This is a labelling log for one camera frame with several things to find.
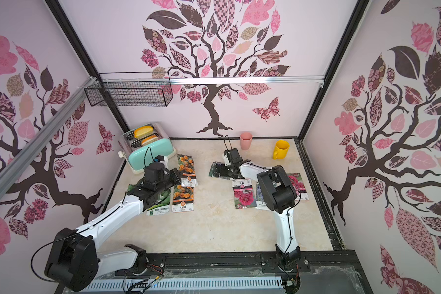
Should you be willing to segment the pink flower packet right edge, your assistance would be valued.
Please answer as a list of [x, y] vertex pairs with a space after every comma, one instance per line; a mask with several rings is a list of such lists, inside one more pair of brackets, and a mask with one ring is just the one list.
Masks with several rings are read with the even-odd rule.
[[287, 174], [292, 186], [294, 187], [297, 197], [296, 201], [301, 198], [301, 200], [309, 200], [309, 196], [307, 194], [307, 190], [303, 181], [303, 178], [300, 173], [288, 173]]

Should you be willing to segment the pink flower seed packet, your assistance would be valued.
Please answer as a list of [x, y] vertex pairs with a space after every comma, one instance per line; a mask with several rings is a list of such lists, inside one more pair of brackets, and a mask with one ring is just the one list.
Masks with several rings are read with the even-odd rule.
[[232, 189], [236, 209], [256, 206], [254, 187], [250, 179], [232, 180]]

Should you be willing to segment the aluminium rail wall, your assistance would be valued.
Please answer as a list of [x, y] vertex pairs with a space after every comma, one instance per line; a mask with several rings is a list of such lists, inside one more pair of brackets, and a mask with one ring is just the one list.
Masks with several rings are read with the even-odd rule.
[[103, 79], [101, 82], [91, 77], [96, 83], [132, 83], [135, 85], [173, 86], [173, 85], [219, 85], [219, 84], [259, 84], [259, 83], [324, 83], [323, 76], [298, 76], [298, 77], [205, 77], [205, 78], [162, 78], [162, 79]]
[[36, 136], [17, 154], [14, 160], [0, 173], [0, 199], [6, 194], [10, 187], [18, 180], [19, 176], [28, 168], [37, 155], [46, 147], [54, 134], [60, 129], [64, 122], [85, 100], [84, 89], [93, 86], [98, 82], [97, 78], [89, 77], [87, 81], [73, 93], [70, 101], [66, 102], [56, 115], [52, 116], [48, 123]]

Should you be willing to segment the lavender seed packet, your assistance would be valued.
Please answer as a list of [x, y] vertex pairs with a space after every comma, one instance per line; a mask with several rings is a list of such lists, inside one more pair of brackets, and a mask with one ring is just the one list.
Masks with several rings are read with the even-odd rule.
[[220, 178], [223, 180], [233, 180], [235, 175], [229, 165], [222, 162], [213, 162], [209, 170], [209, 177]]
[[255, 194], [254, 199], [255, 199], [255, 205], [256, 205], [257, 209], [267, 210], [267, 211], [269, 210], [266, 202], [264, 201], [261, 187], [259, 184], [256, 184], [256, 194]]

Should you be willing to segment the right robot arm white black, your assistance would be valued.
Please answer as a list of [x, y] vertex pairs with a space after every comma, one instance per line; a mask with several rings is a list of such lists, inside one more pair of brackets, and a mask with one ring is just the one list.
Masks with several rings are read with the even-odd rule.
[[301, 250], [294, 230], [294, 208], [300, 202], [300, 194], [280, 165], [263, 167], [244, 160], [236, 148], [224, 151], [224, 162], [214, 162], [209, 176], [239, 180], [254, 180], [259, 186], [266, 207], [274, 213], [277, 229], [276, 252], [281, 265], [296, 262]]

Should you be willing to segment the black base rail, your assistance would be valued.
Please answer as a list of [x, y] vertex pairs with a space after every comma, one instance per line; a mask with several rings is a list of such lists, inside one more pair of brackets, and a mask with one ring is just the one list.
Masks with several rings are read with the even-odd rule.
[[371, 294], [373, 291], [354, 251], [305, 251], [286, 267], [275, 252], [213, 252], [148, 254], [148, 268], [142, 274], [127, 270], [98, 279], [232, 278], [267, 277], [282, 279], [283, 289], [134, 291], [91, 294]]

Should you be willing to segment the green plant seed packet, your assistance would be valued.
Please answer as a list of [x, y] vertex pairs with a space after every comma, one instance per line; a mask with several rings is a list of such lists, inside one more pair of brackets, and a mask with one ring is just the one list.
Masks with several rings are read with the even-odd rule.
[[137, 185], [129, 185], [126, 192], [127, 196], [143, 197], [143, 189]]

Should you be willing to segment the mint green toaster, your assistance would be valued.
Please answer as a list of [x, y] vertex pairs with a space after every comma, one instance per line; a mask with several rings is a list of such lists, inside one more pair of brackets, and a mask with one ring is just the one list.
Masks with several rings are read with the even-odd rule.
[[132, 172], [136, 175], [143, 173], [144, 168], [149, 166], [156, 156], [166, 156], [170, 159], [176, 154], [176, 149], [170, 137], [159, 123], [152, 122], [143, 126], [153, 126], [154, 132], [151, 135], [158, 135], [159, 140], [142, 147], [141, 141], [151, 135], [135, 139], [134, 131], [139, 127], [124, 133], [118, 140], [121, 148], [118, 152], [119, 157], [126, 160]]

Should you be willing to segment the marigold seed packet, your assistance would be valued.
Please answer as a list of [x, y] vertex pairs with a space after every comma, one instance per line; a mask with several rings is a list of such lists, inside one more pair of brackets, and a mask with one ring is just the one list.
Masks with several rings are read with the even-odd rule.
[[174, 187], [171, 205], [174, 213], [194, 210], [194, 188], [184, 187], [181, 184]]
[[192, 156], [178, 154], [178, 170], [181, 172], [182, 187], [197, 187], [198, 181]]

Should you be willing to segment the aluminium rail left wall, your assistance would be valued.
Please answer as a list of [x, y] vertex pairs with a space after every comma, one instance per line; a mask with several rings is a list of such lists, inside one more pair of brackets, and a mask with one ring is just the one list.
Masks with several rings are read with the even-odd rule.
[[37, 155], [46, 147], [54, 134], [60, 129], [64, 122], [85, 100], [84, 89], [93, 86], [98, 82], [97, 78], [89, 77], [87, 81], [73, 93], [70, 101], [66, 102], [56, 115], [52, 116], [48, 123], [36, 136], [17, 154], [14, 160], [0, 173], [0, 199], [6, 194], [10, 187], [18, 180], [19, 176], [28, 168]]

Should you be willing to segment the yellow mug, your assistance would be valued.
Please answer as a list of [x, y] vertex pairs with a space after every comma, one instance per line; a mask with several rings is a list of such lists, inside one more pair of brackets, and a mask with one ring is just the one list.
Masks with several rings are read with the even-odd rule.
[[289, 142], [285, 140], [278, 140], [275, 144], [273, 151], [273, 159], [285, 159], [287, 156], [288, 150], [290, 148]]

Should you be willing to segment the toast slice front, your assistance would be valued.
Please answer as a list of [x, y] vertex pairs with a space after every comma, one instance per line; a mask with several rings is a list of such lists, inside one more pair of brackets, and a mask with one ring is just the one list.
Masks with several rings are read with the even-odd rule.
[[149, 136], [149, 137], [147, 137], [147, 138], [144, 138], [144, 139], [141, 141], [141, 146], [142, 146], [142, 147], [147, 146], [147, 145], [149, 145], [149, 144], [151, 144], [151, 143], [153, 143], [153, 142], [156, 142], [156, 141], [158, 141], [158, 140], [159, 140], [159, 136], [158, 136], [158, 135], [151, 135], [151, 136]]

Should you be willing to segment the toast slice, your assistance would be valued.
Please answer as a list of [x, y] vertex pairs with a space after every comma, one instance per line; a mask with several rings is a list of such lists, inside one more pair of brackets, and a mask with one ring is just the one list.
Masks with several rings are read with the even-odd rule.
[[153, 142], [156, 142], [156, 141], [158, 141], [158, 140], [159, 140], [159, 136], [158, 136], [158, 135], [151, 135], [151, 136], [149, 136], [149, 137], [147, 137], [147, 138], [144, 138], [144, 139], [141, 141], [141, 146], [142, 146], [142, 147], [147, 146], [147, 145], [149, 145], [149, 144], [151, 144], [151, 143], [153, 143]]
[[134, 131], [134, 138], [139, 139], [151, 135], [154, 132], [153, 126], [142, 126]]

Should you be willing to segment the pink cup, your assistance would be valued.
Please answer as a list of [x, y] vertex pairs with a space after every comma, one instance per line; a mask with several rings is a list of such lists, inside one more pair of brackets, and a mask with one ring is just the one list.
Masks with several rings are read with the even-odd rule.
[[253, 136], [250, 132], [243, 132], [240, 135], [240, 146], [242, 150], [248, 150], [251, 147]]

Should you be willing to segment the aluminium rail back wall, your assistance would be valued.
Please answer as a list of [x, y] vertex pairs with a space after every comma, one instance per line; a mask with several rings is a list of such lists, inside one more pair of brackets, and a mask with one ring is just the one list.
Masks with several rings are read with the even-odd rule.
[[132, 83], [135, 85], [173, 86], [173, 85], [219, 85], [219, 84], [259, 84], [259, 83], [324, 83], [323, 76], [298, 76], [298, 77], [205, 77], [205, 78], [162, 78], [162, 79], [103, 79], [101, 82], [91, 77], [96, 83]]

